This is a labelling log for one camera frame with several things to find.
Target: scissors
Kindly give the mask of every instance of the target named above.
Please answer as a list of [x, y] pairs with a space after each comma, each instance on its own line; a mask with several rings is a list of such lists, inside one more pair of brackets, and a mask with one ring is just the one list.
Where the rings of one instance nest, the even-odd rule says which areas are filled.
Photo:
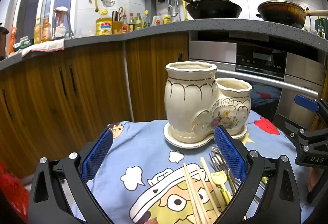
[[122, 19], [123, 16], [125, 15], [125, 9], [122, 8], [122, 7], [120, 7], [120, 8], [118, 9], [118, 15], [119, 15], [119, 17], [120, 17], [120, 21], [121, 21], [121, 19]]

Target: yellow soap bottle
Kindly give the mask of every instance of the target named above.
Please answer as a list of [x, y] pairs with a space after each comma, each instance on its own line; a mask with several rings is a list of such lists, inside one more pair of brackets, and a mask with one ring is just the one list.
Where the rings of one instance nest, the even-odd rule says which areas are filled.
[[40, 30], [40, 18], [36, 18], [35, 27], [34, 27], [34, 44], [41, 43], [40, 37], [41, 37], [41, 30]]
[[50, 41], [51, 35], [50, 35], [50, 29], [51, 25], [48, 22], [48, 18], [44, 18], [44, 25], [42, 25], [42, 43]]

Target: wok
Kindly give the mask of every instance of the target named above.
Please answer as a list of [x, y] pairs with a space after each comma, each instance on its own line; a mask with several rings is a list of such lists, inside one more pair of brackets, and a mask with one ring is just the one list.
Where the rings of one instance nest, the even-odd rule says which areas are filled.
[[272, 0], [261, 3], [257, 10], [260, 13], [257, 17], [269, 22], [286, 24], [296, 28], [303, 28], [306, 16], [328, 16], [328, 10], [307, 10], [301, 6], [284, 1]]
[[241, 7], [230, 0], [184, 0], [190, 16], [197, 19], [238, 18]]

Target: blue textured pad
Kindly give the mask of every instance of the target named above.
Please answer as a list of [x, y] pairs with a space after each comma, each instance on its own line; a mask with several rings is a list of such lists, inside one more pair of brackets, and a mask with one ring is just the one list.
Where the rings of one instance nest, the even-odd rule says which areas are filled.
[[107, 129], [99, 138], [94, 148], [90, 151], [82, 164], [81, 178], [84, 183], [95, 178], [100, 165], [106, 157], [109, 149], [113, 144], [113, 133]]
[[244, 159], [220, 127], [215, 129], [214, 140], [233, 176], [243, 182], [246, 178]]
[[297, 105], [306, 108], [307, 110], [311, 112], [317, 112], [319, 111], [319, 106], [316, 101], [313, 101], [311, 99], [308, 99], [302, 95], [296, 95], [294, 98], [294, 101]]

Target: gray speckled countertop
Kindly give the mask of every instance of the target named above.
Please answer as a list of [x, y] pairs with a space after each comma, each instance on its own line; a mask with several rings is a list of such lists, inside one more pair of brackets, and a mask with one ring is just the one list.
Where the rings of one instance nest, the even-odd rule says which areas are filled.
[[[265, 22], [262, 20], [242, 20], [242, 19], [202, 19], [175, 22], [160, 26], [149, 27], [134, 31], [132, 33], [122, 35], [104, 35], [90, 36], [83, 38], [65, 40], [65, 48], [77, 47], [80, 45], [104, 42], [125, 41], [129, 39], [139, 38], [149, 35], [157, 35], [171, 32], [188, 32], [201, 30], [216, 30], [216, 31], [239, 31], [253, 34], [264, 34], [294, 41], [302, 45], [308, 45], [325, 52], [328, 52], [328, 40], [325, 40], [317, 35], [300, 30], [291, 26]], [[28, 53], [23, 58], [21, 54], [16, 54], [6, 58], [0, 62], [0, 70], [12, 66], [22, 60], [32, 58], [44, 54], [44, 52]]]

